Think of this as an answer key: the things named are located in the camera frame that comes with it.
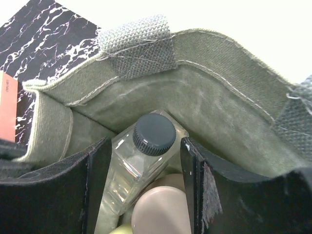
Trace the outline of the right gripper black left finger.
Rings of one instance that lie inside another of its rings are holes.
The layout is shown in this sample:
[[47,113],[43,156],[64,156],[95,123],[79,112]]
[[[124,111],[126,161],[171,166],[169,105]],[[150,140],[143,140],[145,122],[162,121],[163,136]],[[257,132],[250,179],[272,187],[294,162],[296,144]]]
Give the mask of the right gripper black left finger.
[[1,233],[94,233],[111,152],[105,137],[56,163],[2,179]]

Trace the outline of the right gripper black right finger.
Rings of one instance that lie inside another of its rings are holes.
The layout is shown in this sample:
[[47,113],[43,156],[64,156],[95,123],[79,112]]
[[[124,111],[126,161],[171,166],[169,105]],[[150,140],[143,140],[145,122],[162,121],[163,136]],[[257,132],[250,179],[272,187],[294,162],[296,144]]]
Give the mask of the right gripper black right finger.
[[185,137],[180,158],[194,234],[309,234],[312,171],[269,178],[247,171]]

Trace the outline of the beige brown lotion bottle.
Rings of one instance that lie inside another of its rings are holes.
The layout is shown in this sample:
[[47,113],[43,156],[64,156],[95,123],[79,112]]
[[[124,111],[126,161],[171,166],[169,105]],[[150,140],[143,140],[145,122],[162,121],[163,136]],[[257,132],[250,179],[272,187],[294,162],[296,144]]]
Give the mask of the beige brown lotion bottle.
[[134,234],[190,234],[183,175],[165,175],[151,183],[134,206],[131,225]]

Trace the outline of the yellow green lotion bottle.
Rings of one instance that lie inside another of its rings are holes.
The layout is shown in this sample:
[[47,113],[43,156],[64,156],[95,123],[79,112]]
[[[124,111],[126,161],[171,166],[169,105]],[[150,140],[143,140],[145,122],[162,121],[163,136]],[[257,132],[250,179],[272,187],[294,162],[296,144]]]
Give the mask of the yellow green lotion bottle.
[[131,217],[121,216],[118,220],[117,227],[110,234],[132,234]]

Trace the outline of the clear square bottle grey cap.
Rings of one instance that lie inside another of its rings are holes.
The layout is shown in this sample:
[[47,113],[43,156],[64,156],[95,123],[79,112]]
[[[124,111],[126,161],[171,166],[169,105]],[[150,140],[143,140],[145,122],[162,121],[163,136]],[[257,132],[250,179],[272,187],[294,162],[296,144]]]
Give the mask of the clear square bottle grey cap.
[[155,110],[112,139],[95,233],[110,233],[159,175],[181,169],[180,142],[187,136],[188,131],[172,116]]

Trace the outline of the olive green canvas bag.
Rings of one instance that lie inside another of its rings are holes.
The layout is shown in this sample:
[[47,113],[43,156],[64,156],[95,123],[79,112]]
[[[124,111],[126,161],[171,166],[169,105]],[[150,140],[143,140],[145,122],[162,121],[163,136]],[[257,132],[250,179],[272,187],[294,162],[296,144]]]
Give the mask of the olive green canvas bag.
[[312,82],[291,84],[231,38],[171,33],[162,15],[97,32],[95,54],[32,79],[27,153],[44,167],[163,109],[202,145],[264,176],[312,165]]

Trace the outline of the orange plastic basket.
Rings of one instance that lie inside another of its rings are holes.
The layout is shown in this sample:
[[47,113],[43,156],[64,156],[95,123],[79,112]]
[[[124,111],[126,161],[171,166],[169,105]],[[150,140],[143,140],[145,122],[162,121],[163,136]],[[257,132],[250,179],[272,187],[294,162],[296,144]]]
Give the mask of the orange plastic basket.
[[18,81],[0,72],[0,138],[15,142]]

